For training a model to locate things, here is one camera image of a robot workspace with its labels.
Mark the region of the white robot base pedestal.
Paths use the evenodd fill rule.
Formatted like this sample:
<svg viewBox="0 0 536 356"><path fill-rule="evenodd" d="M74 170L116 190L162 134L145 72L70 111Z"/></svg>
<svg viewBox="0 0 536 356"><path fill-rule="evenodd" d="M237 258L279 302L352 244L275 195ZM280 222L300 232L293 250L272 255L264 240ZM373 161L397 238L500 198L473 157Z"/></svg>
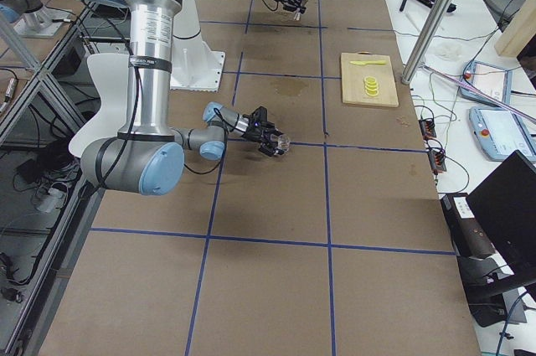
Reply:
<svg viewBox="0 0 536 356"><path fill-rule="evenodd" d="M173 19L172 90L215 92L219 89L225 52L204 41L195 0L183 0Z"/></svg>

